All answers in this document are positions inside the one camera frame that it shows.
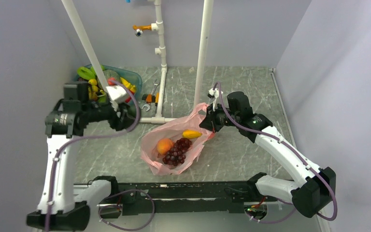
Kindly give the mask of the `peach fake fruit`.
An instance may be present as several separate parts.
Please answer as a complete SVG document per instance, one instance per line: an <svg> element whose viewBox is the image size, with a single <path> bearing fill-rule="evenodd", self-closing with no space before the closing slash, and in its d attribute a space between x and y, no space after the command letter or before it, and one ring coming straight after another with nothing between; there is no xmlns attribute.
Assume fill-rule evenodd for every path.
<svg viewBox="0 0 371 232"><path fill-rule="evenodd" d="M163 138L157 142L156 149L159 155L165 155L174 145L169 138Z"/></svg>

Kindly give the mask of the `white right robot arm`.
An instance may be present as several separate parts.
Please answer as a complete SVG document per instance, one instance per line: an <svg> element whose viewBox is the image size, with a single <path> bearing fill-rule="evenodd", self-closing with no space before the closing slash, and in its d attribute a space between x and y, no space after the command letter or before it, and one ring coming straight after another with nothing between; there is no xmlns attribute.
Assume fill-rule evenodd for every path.
<svg viewBox="0 0 371 232"><path fill-rule="evenodd" d="M219 132L224 126L236 127L242 136L271 154L292 178L289 181L265 173L254 175L247 182L247 195L251 200L258 201L263 196L274 197L292 204L307 218L314 215L321 217L320 211L333 203L333 215L323 218L330 221L336 218L336 173L330 167L321 168L287 142L267 117L254 113L243 92L228 94L228 107L223 105L219 89L210 89L208 97L213 103L207 107L201 128Z"/></svg>

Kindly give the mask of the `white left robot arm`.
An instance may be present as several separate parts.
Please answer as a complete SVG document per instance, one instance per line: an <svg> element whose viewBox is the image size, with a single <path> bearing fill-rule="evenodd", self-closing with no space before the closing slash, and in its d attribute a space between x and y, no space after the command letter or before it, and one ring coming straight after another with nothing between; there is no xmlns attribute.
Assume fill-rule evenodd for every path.
<svg viewBox="0 0 371 232"><path fill-rule="evenodd" d="M70 82L45 119L48 161L44 188L35 211L27 214L26 224L44 232L84 231L97 213L99 203L119 198L115 177L99 176L80 194L74 195L74 172L85 128L93 122L107 121L113 137L132 131L140 121L140 109L129 114L127 98L134 98L122 83L115 82L105 91L107 103L96 104L88 96L89 83Z"/></svg>

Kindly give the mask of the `dark red grape bunch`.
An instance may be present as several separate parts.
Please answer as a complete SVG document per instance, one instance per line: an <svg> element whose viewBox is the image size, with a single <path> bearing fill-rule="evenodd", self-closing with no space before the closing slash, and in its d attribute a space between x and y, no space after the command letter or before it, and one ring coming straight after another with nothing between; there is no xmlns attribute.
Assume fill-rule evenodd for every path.
<svg viewBox="0 0 371 232"><path fill-rule="evenodd" d="M183 164L186 158L186 152L190 149L192 141L187 138L181 138L177 140L173 147L166 152L162 158L162 162L166 165L178 166Z"/></svg>

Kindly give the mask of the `yellow corn cob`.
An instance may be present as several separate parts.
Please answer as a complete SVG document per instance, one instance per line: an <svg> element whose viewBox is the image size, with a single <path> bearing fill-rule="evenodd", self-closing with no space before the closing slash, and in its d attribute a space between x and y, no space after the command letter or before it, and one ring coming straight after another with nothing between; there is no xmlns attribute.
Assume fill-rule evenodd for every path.
<svg viewBox="0 0 371 232"><path fill-rule="evenodd" d="M182 137L187 138L187 139L195 139L201 136L202 136L202 133L196 130L185 130L182 133Z"/></svg>

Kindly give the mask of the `pink peach-print plastic bag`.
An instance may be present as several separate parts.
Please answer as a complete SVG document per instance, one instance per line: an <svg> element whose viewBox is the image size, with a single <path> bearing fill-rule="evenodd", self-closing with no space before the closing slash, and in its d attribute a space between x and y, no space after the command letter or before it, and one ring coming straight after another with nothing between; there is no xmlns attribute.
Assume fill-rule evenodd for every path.
<svg viewBox="0 0 371 232"><path fill-rule="evenodd" d="M147 133L141 140L141 158L154 175L178 175L199 156L204 144L214 137L200 128L208 104L200 103L188 116L172 120Z"/></svg>

